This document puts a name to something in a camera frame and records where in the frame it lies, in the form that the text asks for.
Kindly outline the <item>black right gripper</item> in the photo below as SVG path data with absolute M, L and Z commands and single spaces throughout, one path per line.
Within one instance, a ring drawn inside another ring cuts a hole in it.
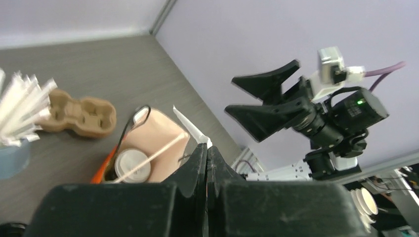
M 332 148 L 340 144 L 344 136 L 328 119 L 320 103 L 311 101 L 311 84 L 304 76 L 282 92 L 282 83 L 300 68 L 294 59 L 273 71 L 233 77 L 231 82 L 241 90 L 263 102 L 286 103 L 278 105 L 229 105 L 225 112 L 232 117 L 257 142 L 274 133 L 292 129 L 311 142 L 312 149 Z

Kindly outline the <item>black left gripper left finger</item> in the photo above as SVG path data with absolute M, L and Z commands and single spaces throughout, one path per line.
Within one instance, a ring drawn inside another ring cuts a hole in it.
M 206 144 L 160 183 L 64 184 L 42 199 L 27 237 L 200 237 Z

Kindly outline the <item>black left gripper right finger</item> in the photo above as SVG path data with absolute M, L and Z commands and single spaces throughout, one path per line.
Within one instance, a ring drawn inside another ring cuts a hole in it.
M 341 185 L 246 181 L 208 149 L 211 237 L 364 237 L 366 228 Z

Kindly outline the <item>white stir stick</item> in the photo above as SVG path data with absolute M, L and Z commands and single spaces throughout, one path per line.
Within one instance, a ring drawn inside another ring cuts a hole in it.
M 127 173 L 125 173 L 123 176 L 121 176 L 121 177 L 117 178 L 116 180 L 114 180 L 112 183 L 113 184 L 116 184 L 116 183 L 122 182 L 124 179 L 126 179 L 127 177 L 129 177 L 131 174 L 133 174 L 137 170 L 141 169 L 147 163 L 150 163 L 152 160 L 154 160 L 160 154 L 164 153 L 167 149 L 169 149 L 171 146 L 173 146 L 175 143 L 179 142 L 180 140 L 184 139 L 185 137 L 189 137 L 189 135 L 187 133 L 181 133 L 176 138 L 174 138 L 169 143 L 167 143 L 162 148 L 160 148 L 158 151 L 156 151 L 154 154 L 152 154 L 150 157 L 148 157 L 145 161 L 143 161 L 142 163 L 138 164 L 137 166 L 135 166 L 134 168 L 132 168 L 130 171 L 128 171 Z
M 213 146 L 211 139 L 203 134 L 175 105 L 173 105 L 172 110 L 197 144 L 206 144 L 207 149 Z

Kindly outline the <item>orange paper bag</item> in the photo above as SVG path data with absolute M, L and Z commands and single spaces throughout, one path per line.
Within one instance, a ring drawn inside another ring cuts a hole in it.
M 114 164 L 122 151 L 137 149 L 150 157 L 181 133 L 187 132 L 159 110 L 148 105 L 137 108 L 128 120 L 119 142 L 102 163 L 91 183 L 112 183 L 116 180 Z M 152 160 L 151 174 L 145 182 L 161 182 L 175 172 L 180 167 L 189 138 L 190 136 L 185 137 Z

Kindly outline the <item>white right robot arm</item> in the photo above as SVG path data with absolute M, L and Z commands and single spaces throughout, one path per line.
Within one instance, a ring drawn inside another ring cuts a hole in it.
M 368 128 L 388 117 L 371 90 L 345 87 L 314 101 L 313 79 L 301 76 L 291 88 L 283 83 L 300 68 L 299 61 L 256 75 L 237 76 L 232 83 L 259 99 L 261 105 L 228 105 L 225 112 L 257 142 L 291 128 L 310 141 L 304 161 L 309 177 L 328 180 L 360 172 L 357 157 L 367 146 Z

